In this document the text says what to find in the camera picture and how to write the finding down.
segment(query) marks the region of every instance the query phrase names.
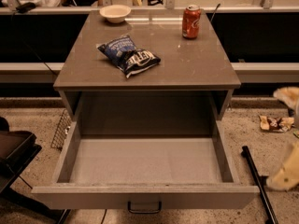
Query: soda can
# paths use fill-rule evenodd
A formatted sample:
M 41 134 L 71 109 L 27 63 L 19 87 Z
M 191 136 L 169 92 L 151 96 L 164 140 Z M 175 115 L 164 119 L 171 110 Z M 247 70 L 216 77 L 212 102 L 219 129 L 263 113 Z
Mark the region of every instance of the soda can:
M 201 10 L 197 5 L 186 7 L 183 15 L 182 33 L 185 38 L 194 39 L 198 36 Z

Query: bowl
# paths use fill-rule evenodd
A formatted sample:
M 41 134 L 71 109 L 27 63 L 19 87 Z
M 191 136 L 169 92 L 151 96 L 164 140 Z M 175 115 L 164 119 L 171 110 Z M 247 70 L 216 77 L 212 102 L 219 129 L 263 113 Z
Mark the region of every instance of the bowl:
M 111 5 L 100 9 L 100 14 L 111 23 L 123 22 L 130 12 L 130 7 L 125 5 Z

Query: open drawer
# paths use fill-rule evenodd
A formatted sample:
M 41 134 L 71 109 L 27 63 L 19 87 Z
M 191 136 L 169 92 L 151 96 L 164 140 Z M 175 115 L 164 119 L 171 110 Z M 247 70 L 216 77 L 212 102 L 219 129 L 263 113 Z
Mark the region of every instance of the open drawer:
M 33 193 L 52 209 L 243 208 L 210 91 L 85 91 L 53 183 Z

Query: drawer handle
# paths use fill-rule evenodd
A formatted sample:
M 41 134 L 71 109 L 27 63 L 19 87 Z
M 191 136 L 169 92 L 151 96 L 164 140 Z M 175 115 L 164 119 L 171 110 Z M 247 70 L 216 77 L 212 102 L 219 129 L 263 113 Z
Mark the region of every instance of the drawer handle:
M 162 209 L 162 203 L 159 202 L 157 210 L 135 210 L 131 208 L 131 202 L 128 202 L 128 211 L 132 214 L 158 214 Z

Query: speckled floor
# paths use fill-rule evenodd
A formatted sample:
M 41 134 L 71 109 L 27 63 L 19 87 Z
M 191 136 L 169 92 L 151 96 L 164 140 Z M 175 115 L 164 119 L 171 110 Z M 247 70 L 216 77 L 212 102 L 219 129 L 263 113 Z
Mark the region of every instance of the speckled floor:
M 52 146 L 52 140 L 64 112 L 58 98 L 49 99 L 1 99 L 0 116 L 5 117 L 11 131 L 33 132 L 42 150 L 22 173 L 22 177 L 32 186 L 48 185 L 60 151 Z M 292 134 L 266 133 L 260 129 L 259 115 L 287 117 L 285 105 L 273 98 L 234 98 L 231 108 L 224 115 L 222 124 L 225 141 L 231 149 L 240 181 L 253 185 L 246 160 L 241 157 L 242 146 L 248 146 L 260 175 L 269 175 L 281 161 L 286 146 L 297 141 Z M 13 184 L 19 193 L 34 198 L 30 189 L 17 179 Z M 270 202 L 279 223 L 298 223 L 299 188 L 288 192 L 267 190 Z M 74 210 L 64 223 L 101 223 L 104 210 Z M 140 223 L 265 223 L 266 213 L 262 202 L 256 197 L 240 210 L 162 210 L 157 215 L 132 215 L 126 210 L 107 210 L 105 224 Z M 0 199 L 0 223 L 37 224 L 55 223 L 32 211 Z

